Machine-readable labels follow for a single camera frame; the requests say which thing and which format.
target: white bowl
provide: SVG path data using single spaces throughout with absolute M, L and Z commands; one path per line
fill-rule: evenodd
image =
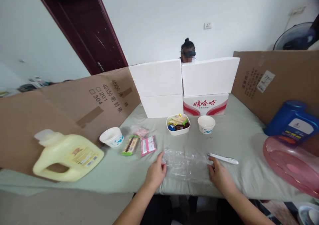
M 119 127 L 110 128 L 100 135 L 100 141 L 111 148 L 118 147 L 123 143 L 123 140 L 124 137 Z
M 186 129 L 181 129 L 181 130 L 175 130 L 175 131 L 171 131 L 171 130 L 168 129 L 167 124 L 168 124 L 169 120 L 170 120 L 173 116 L 176 116 L 176 115 L 171 115 L 170 117 L 167 118 L 167 120 L 166 120 L 166 129 L 170 132 L 171 135 L 180 135 L 180 134 L 185 134 L 185 133 L 187 133 L 187 132 L 189 131 L 189 128 L 190 128 L 190 121 L 189 121 L 189 118 L 187 117 L 187 115 L 185 115 L 185 114 L 181 114 L 181 115 L 182 115 L 182 117 L 186 117 L 186 118 L 188 119 L 188 123 L 189 123 L 189 127 L 188 127 L 188 128 L 186 128 Z
M 209 115 L 202 115 L 198 118 L 199 131 L 203 134 L 210 134 L 216 125 L 215 120 Z

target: paper cup with blue print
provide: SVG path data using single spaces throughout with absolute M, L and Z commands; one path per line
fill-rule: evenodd
M 209 115 L 202 115 L 198 118 L 199 131 L 203 134 L 210 134 L 216 125 L 215 120 Z
M 100 141 L 104 144 L 107 144 L 111 148 L 118 147 L 120 144 L 122 144 L 124 140 L 124 137 L 121 133 L 121 130 L 119 127 L 113 127 L 101 134 Z

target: cardboard box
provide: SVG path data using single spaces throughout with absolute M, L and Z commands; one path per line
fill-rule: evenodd
M 228 93 L 183 97 L 186 115 L 224 115 L 228 102 Z
M 183 64 L 184 96 L 230 93 L 238 63 L 237 57 L 223 57 Z
M 0 167 L 33 175 L 44 129 L 79 134 L 98 146 L 105 130 L 120 126 L 140 103 L 128 68 L 59 83 L 0 99 Z M 50 169 L 61 172 L 62 168 Z
M 234 52 L 234 57 L 240 63 L 232 94 L 263 123 L 287 100 L 305 102 L 306 112 L 319 117 L 319 51 Z M 319 156 L 318 144 L 317 133 L 301 147 Z
M 140 97 L 183 94 L 180 59 L 129 66 Z
M 183 113 L 183 95 L 141 97 L 147 118 L 167 118 Z

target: white wall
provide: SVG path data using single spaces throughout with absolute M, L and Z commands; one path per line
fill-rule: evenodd
M 289 26 L 313 21 L 317 0 L 103 0 L 129 65 L 180 56 L 186 37 L 196 58 L 267 50 L 284 32 L 291 9 L 307 6 Z M 205 22 L 212 29 L 203 30 Z
M 0 62 L 0 87 L 18 88 L 27 81 L 12 72 L 5 64 Z
M 0 0 L 0 60 L 24 80 L 90 76 L 40 0 Z

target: green tablecloth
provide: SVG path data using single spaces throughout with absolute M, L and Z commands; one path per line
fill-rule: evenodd
M 267 136 L 263 123 L 236 97 L 229 95 L 225 115 L 213 118 L 216 126 L 208 135 L 198 129 L 198 116 L 190 116 L 187 134 L 172 136 L 166 128 L 166 118 L 148 119 L 141 105 L 121 125 L 125 137 L 118 148 L 102 150 L 105 157 L 89 174 L 77 182 L 52 183 L 10 170 L 0 172 L 0 189 L 17 191 L 48 188 L 74 188 L 99 193 L 136 192 L 142 185 L 149 165 L 164 149 L 184 151 L 187 155 L 205 156 L 207 152 L 231 157 L 239 165 L 221 162 L 232 174 L 239 190 L 249 198 L 280 201 L 310 201 L 311 197 L 300 192 L 278 177 L 267 164 L 262 147 Z M 131 157 L 121 156 L 129 138 L 130 127 L 139 124 L 155 135 L 158 150 L 141 158 L 140 148 Z M 161 194 L 189 194 L 222 197 L 212 185 L 194 183 L 167 176 L 158 190 Z

